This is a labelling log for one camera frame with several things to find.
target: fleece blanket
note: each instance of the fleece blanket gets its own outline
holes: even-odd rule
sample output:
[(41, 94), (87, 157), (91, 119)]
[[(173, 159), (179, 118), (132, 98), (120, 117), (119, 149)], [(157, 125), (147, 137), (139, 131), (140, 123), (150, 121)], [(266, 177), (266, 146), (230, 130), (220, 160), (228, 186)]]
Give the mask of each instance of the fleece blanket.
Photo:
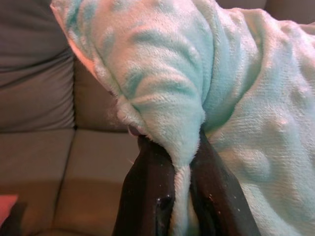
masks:
[(200, 127), (262, 235), (314, 235), (315, 25), (214, 0), (53, 0), (52, 10), (119, 118), (170, 154), (172, 235), (189, 232)]

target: pink object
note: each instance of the pink object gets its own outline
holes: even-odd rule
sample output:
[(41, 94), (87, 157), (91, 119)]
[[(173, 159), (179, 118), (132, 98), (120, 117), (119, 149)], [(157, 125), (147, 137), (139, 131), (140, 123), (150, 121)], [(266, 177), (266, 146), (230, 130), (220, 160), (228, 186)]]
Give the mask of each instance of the pink object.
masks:
[(0, 195), (0, 227), (10, 215), (11, 209), (17, 199), (17, 195)]

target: mint green blanket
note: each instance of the mint green blanket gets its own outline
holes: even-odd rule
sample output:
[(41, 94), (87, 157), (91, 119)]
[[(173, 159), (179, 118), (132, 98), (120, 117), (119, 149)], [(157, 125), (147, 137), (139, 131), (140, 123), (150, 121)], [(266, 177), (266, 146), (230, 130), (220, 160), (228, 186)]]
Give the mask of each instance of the mint green blanket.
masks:
[(315, 25), (214, 0), (53, 0), (118, 116), (176, 170), (172, 235), (192, 233), (199, 129), (238, 178), (264, 236), (315, 232)]

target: gray couch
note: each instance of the gray couch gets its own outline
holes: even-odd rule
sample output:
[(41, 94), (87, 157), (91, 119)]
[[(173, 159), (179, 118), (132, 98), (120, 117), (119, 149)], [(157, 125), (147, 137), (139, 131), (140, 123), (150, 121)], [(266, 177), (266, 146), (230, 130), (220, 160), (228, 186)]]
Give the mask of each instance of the gray couch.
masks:
[[(312, 0), (220, 0), (315, 21)], [(78, 62), (50, 0), (0, 0), (0, 194), (4, 236), (109, 236), (138, 154), (115, 101)]]

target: upholstery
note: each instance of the upholstery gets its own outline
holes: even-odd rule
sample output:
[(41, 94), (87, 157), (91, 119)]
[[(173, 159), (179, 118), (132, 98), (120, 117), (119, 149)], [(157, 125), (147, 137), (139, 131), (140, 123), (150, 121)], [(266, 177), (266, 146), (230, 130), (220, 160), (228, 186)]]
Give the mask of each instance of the upholstery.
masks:
[[(315, 21), (313, 0), (218, 3)], [(0, 0), (0, 194), (19, 195), (0, 236), (109, 236), (136, 140), (73, 60), (49, 4)]]

